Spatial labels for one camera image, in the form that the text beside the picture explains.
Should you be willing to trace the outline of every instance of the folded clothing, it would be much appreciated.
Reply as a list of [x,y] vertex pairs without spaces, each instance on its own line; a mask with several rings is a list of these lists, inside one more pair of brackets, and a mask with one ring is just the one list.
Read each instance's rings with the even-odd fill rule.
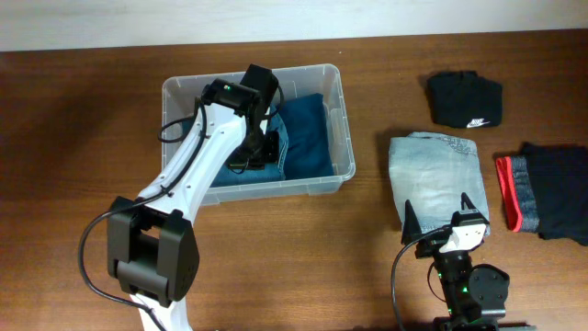
[[406,200],[411,201],[423,233],[451,223],[453,213],[461,210],[463,192],[490,220],[475,142],[414,132],[391,139],[389,158],[394,203],[402,226]]
[[279,156],[277,163],[267,164],[263,170],[245,170],[242,173],[240,171],[233,171],[226,165],[223,165],[212,181],[212,185],[210,185],[212,188],[266,183],[284,180],[286,178],[284,175],[284,163],[288,153],[288,131],[279,114],[271,118],[266,131],[277,131],[279,135]]
[[509,228],[588,245],[588,151],[526,143],[496,160]]
[[433,120],[452,128],[497,126],[503,119],[503,87],[475,71],[446,72],[427,80]]
[[279,115],[288,131],[288,152],[284,163],[286,179],[332,176],[322,95],[290,100]]

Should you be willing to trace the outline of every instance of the light blue denim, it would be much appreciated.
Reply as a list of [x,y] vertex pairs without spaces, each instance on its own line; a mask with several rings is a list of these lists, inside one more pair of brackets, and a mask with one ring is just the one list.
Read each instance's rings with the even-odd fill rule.
[[461,193],[490,220],[476,143],[440,133],[414,132],[392,138],[389,172],[394,203],[404,226],[410,200],[423,233],[451,222]]
[[267,126],[267,132],[277,131],[279,134],[279,157],[276,164],[266,165],[264,170],[245,170],[242,174],[232,172],[226,165],[220,168],[219,174],[212,181],[212,188],[245,185],[255,183],[266,183],[285,180],[284,161],[288,151],[288,133],[284,121],[276,114]]

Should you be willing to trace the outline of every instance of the storage box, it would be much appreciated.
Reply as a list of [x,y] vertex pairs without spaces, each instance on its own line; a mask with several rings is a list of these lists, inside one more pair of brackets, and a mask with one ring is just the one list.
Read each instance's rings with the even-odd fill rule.
[[[336,192],[344,181],[356,172],[356,161],[351,147],[349,124],[343,99],[341,74],[332,64],[318,64],[293,68],[273,69],[284,90],[285,99],[305,97],[314,93],[323,95],[324,112],[329,139],[329,153],[333,162],[334,176],[316,177],[278,182],[209,188],[202,201],[203,205],[219,204],[224,201],[271,198],[296,194],[326,194]],[[242,73],[204,74],[171,77],[163,86],[163,125],[194,113],[194,97],[200,96],[206,84],[215,78],[239,83]],[[279,103],[279,93],[274,104]],[[168,129],[170,136],[177,137],[181,128],[175,125]],[[180,143],[162,144],[162,168],[171,160]]]

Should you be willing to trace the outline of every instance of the blue garment in bin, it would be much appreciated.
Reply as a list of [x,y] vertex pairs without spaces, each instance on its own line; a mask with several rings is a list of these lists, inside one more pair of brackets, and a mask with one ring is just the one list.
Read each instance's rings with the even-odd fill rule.
[[284,176],[284,162],[288,151],[288,133],[286,126],[277,114],[267,126],[267,131],[277,131],[279,134],[279,158],[276,164],[266,165],[264,170],[245,170],[242,174],[232,172],[226,165],[220,168],[219,174],[212,181],[212,188],[226,187],[232,185],[244,185],[255,183],[266,183],[286,179]]
[[288,130],[286,179],[328,177],[334,174],[322,95],[288,101],[279,111]]

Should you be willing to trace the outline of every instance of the black garment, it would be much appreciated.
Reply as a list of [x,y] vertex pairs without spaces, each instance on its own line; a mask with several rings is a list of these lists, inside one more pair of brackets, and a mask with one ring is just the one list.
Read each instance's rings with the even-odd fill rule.
[[503,87],[474,71],[436,74],[427,85],[437,124],[477,128],[497,126],[503,120]]
[[588,245],[588,150],[527,143],[522,154],[537,203],[539,234]]

